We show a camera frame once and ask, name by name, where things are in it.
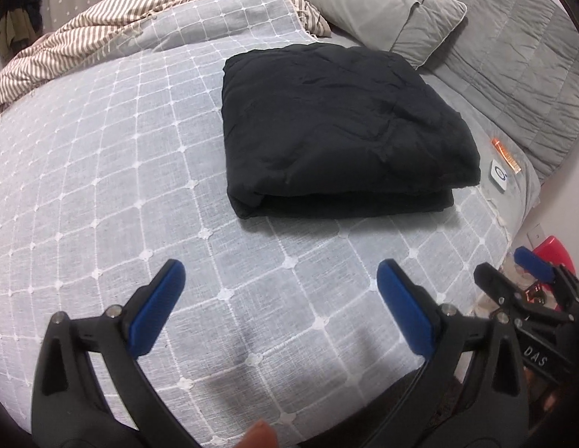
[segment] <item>wall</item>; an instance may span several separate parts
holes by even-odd
[[[579,278],[579,139],[559,171],[542,186],[540,204],[530,211],[513,246],[530,247],[527,233],[538,223],[546,236],[556,236],[568,249]]]

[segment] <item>dark jacket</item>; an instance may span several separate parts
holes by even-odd
[[[290,45],[225,64],[227,193],[240,217],[438,211],[476,185],[459,113],[403,57]]]

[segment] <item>gray pillow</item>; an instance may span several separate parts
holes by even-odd
[[[310,0],[324,17],[376,50],[420,67],[463,20],[457,0]]]

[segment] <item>striped blanket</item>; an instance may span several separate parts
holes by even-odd
[[[0,114],[42,84],[77,68],[115,36],[151,15],[192,0],[103,0],[49,37],[22,50],[0,73]],[[290,0],[310,34],[330,35],[308,0]]]

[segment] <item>mattress label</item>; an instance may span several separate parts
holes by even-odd
[[[503,192],[507,190],[507,172],[495,159],[491,162],[491,177],[498,188]]]

